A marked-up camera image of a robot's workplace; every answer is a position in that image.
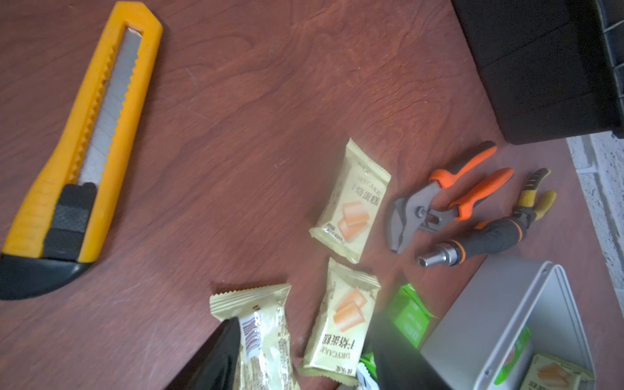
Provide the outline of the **grey storage box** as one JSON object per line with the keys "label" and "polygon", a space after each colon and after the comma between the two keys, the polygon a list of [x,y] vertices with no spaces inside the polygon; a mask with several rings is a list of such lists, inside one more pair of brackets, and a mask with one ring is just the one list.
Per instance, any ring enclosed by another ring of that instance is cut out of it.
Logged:
{"label": "grey storage box", "polygon": [[563,266],[519,256],[486,258],[421,353],[452,389],[494,389],[494,381],[523,328],[532,333],[503,389],[517,389],[531,357],[549,354],[596,367]]}

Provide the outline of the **white cookie packet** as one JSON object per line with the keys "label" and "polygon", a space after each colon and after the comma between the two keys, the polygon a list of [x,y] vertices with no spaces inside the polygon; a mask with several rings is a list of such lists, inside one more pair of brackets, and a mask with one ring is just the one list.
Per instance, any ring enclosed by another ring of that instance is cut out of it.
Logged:
{"label": "white cookie packet", "polygon": [[380,390],[377,382],[371,377],[367,370],[357,372],[357,390]]}
{"label": "white cookie packet", "polygon": [[589,370],[547,354],[535,354],[521,390],[576,390],[596,380]]}

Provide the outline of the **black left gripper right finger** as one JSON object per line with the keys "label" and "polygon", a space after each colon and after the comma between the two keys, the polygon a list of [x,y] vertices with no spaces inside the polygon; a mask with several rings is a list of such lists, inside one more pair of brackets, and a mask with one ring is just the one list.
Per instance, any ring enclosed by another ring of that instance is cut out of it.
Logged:
{"label": "black left gripper right finger", "polygon": [[373,316],[368,338],[380,389],[451,388],[385,316]]}

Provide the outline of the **yellow handled small pliers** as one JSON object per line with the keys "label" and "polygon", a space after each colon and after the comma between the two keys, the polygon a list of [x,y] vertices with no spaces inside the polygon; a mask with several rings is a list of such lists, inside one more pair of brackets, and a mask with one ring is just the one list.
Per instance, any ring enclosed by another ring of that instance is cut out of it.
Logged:
{"label": "yellow handled small pliers", "polygon": [[541,168],[528,177],[513,208],[513,217],[523,221],[527,227],[544,218],[557,199],[557,193],[552,190],[544,192],[538,198],[538,190],[550,174],[550,169]]}

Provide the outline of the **green cookie packet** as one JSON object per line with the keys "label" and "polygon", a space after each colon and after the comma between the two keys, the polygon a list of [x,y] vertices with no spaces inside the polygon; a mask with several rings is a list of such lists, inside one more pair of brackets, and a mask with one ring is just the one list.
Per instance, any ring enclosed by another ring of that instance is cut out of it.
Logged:
{"label": "green cookie packet", "polygon": [[521,355],[525,352],[525,350],[529,346],[531,336],[532,336],[531,330],[528,328],[527,325],[525,325],[522,331],[520,332],[518,339],[513,344],[514,345],[513,349],[510,351],[502,369],[500,370],[497,378],[495,379],[494,381],[495,385],[502,385],[508,380],[513,369],[515,369],[515,367],[517,366]]}
{"label": "green cookie packet", "polygon": [[357,371],[368,371],[371,377],[377,382],[377,368],[375,364],[374,354],[372,352],[367,352],[360,357]]}
{"label": "green cookie packet", "polygon": [[435,317],[424,305],[412,284],[399,288],[386,310],[387,318],[418,349]]}

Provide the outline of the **pale yellow cookie packet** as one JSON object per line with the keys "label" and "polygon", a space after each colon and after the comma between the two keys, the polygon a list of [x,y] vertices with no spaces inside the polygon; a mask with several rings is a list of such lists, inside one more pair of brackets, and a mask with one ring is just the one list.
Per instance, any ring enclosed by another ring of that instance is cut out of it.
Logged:
{"label": "pale yellow cookie packet", "polygon": [[349,140],[328,204],[310,235],[352,264],[360,263],[392,176]]}
{"label": "pale yellow cookie packet", "polygon": [[355,386],[357,368],[381,289],[376,276],[330,258],[326,292],[297,372]]}
{"label": "pale yellow cookie packet", "polygon": [[237,318],[240,328],[235,389],[299,389],[285,315],[290,284],[223,292],[210,297],[220,321]]}

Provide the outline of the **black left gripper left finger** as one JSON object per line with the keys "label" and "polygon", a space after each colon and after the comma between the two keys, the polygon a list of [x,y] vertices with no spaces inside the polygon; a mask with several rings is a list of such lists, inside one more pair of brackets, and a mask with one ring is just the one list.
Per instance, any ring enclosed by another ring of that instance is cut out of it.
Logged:
{"label": "black left gripper left finger", "polygon": [[166,389],[232,390],[240,354],[237,317],[224,320]]}

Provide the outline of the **black toolbox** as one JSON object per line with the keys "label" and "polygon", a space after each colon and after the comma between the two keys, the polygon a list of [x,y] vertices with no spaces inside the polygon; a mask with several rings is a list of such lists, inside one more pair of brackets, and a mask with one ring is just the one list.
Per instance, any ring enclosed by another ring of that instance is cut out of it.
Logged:
{"label": "black toolbox", "polygon": [[455,1],[505,140],[623,137],[621,1]]}

